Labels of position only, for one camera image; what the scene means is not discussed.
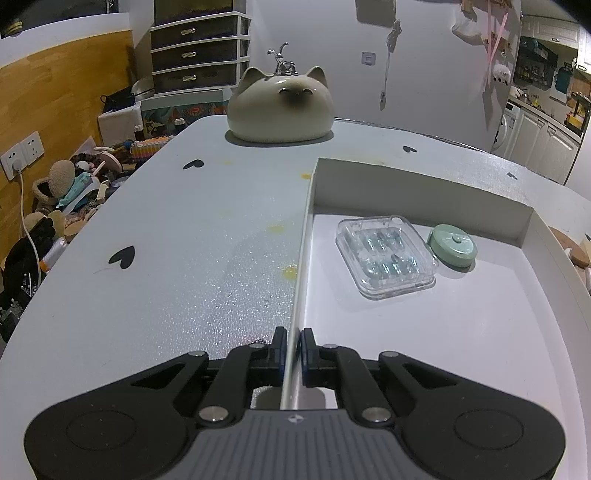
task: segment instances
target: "black glove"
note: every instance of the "black glove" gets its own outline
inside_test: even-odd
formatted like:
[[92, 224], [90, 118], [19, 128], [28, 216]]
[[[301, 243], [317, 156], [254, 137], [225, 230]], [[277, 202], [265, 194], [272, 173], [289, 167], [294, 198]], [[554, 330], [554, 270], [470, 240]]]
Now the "black glove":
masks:
[[[53, 228], [53, 220], [43, 218], [37, 222], [29, 232], [39, 254], [39, 260], [43, 259], [53, 246], [53, 237], [56, 230]], [[31, 242], [25, 236], [14, 244], [6, 257], [4, 265], [4, 290], [11, 297], [16, 298], [21, 290], [23, 278], [31, 274], [31, 281], [37, 284], [37, 260], [31, 246]]]

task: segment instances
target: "light switch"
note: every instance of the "light switch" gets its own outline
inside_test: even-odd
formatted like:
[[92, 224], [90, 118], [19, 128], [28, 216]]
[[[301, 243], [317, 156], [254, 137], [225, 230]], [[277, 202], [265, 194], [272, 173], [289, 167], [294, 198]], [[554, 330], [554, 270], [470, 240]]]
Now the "light switch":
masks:
[[361, 52], [361, 63], [363, 65], [375, 65], [375, 53], [370, 51]]

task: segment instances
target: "metal screw head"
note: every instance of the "metal screw head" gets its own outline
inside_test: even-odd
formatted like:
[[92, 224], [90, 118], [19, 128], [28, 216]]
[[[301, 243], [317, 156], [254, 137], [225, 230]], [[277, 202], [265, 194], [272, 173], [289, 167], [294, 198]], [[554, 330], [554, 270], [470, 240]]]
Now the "metal screw head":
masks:
[[222, 421], [230, 415], [224, 407], [218, 407], [212, 405], [211, 407], [205, 407], [199, 410], [199, 417], [206, 421]]
[[382, 423], [383, 421], [388, 421], [392, 417], [392, 414], [382, 407], [368, 407], [361, 412], [361, 416], [372, 423]]

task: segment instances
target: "drawer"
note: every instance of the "drawer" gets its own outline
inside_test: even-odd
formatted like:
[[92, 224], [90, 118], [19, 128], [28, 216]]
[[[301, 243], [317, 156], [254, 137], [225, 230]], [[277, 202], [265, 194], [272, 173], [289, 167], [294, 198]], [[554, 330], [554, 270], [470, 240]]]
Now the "drawer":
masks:
[[183, 68], [164, 73], [153, 74], [156, 93], [176, 92], [188, 89], [206, 89], [210, 87], [235, 86], [248, 68], [248, 62], [226, 63]]
[[246, 13], [246, 0], [155, 0], [154, 25], [224, 12]]
[[248, 55], [248, 44], [249, 40], [233, 38], [168, 47], [165, 50], [152, 51], [152, 65], [158, 71], [200, 63], [238, 60], [239, 57]]
[[184, 22], [164, 28], [155, 27], [151, 30], [152, 48], [169, 47], [207, 38], [236, 37], [240, 33], [239, 20], [248, 21], [236, 15], [228, 15]]

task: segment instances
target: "glittery table surface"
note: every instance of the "glittery table surface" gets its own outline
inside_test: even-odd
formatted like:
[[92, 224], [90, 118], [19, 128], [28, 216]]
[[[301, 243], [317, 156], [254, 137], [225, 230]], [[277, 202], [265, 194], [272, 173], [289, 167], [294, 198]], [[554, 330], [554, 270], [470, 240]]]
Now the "glittery table surface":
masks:
[[[227, 130], [224, 116], [210, 116], [172, 140], [50, 272], [0, 362], [3, 477], [33, 478], [22, 437], [46, 407], [187, 351], [218, 358], [289, 326], [319, 157], [458, 181], [534, 206], [574, 239], [591, 232], [590, 202], [494, 155], [349, 122], [291, 146], [247, 146]], [[183, 169], [196, 159], [203, 167]], [[128, 268], [108, 263], [131, 245]]]

